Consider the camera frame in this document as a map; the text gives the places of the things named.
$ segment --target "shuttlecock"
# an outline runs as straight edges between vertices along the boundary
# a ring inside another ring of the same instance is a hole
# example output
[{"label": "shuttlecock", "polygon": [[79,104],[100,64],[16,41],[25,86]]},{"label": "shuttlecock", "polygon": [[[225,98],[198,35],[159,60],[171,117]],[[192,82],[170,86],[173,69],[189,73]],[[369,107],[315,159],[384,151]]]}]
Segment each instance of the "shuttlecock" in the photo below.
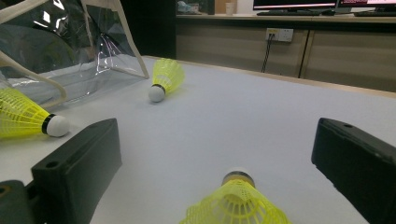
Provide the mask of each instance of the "shuttlecock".
[{"label": "shuttlecock", "polygon": [[254,188],[245,172],[234,171],[223,185],[187,210],[179,224],[290,224],[286,215]]},{"label": "shuttlecock", "polygon": [[157,60],[153,67],[152,86],[148,98],[152,102],[160,102],[174,91],[184,81],[184,70],[181,65],[172,59]]},{"label": "shuttlecock", "polygon": [[60,137],[69,131],[69,122],[50,114],[20,91],[0,80],[0,137],[45,133]]}]

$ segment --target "computer monitor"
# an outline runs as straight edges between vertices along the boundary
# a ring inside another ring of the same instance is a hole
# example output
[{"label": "computer monitor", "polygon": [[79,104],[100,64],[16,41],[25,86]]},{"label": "computer monitor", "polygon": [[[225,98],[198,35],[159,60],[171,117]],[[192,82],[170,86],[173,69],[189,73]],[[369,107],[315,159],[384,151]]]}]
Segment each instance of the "computer monitor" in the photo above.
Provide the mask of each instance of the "computer monitor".
[{"label": "computer monitor", "polygon": [[340,0],[339,7],[375,7],[375,11],[396,11],[396,0]]},{"label": "computer monitor", "polygon": [[253,10],[296,11],[313,8],[335,8],[337,0],[254,0]]}]

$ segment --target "plastic bag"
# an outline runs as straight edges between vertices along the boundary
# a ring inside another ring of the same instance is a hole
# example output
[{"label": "plastic bag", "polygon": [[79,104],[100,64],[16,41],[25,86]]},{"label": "plastic bag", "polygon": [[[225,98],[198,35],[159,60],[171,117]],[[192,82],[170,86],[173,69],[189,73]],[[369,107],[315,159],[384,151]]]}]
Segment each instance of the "plastic bag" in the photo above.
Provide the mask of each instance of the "plastic bag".
[{"label": "plastic bag", "polygon": [[148,77],[120,0],[0,0],[0,78],[39,105]]}]

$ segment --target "white table surface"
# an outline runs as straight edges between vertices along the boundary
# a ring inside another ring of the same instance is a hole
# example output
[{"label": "white table surface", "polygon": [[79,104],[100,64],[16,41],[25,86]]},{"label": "white table surface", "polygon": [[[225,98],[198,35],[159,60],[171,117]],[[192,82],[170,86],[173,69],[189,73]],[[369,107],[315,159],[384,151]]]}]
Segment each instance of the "white table surface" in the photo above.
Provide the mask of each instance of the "white table surface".
[{"label": "white table surface", "polygon": [[[154,59],[145,62],[151,73]],[[235,166],[249,169],[257,189],[293,223],[367,223],[310,160],[318,119],[341,120],[396,146],[396,94],[183,67],[183,85],[158,104],[143,80],[59,108],[72,123],[63,138],[0,140],[0,180],[29,183],[30,168],[71,136],[116,118],[123,165],[94,224],[176,224]]]}]

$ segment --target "black cable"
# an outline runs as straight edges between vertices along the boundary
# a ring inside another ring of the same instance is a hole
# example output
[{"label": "black cable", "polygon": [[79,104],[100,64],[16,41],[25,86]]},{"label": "black cable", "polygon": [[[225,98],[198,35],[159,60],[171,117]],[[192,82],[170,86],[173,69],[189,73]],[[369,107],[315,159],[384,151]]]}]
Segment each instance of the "black cable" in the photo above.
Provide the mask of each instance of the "black cable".
[{"label": "black cable", "polygon": [[268,36],[268,40],[267,40],[267,51],[265,51],[265,58],[264,58],[264,62],[262,62],[262,72],[265,72],[265,67],[267,65],[268,62],[268,57],[270,55],[270,49],[271,49],[271,43],[273,38],[275,37],[275,34],[269,34]]}]

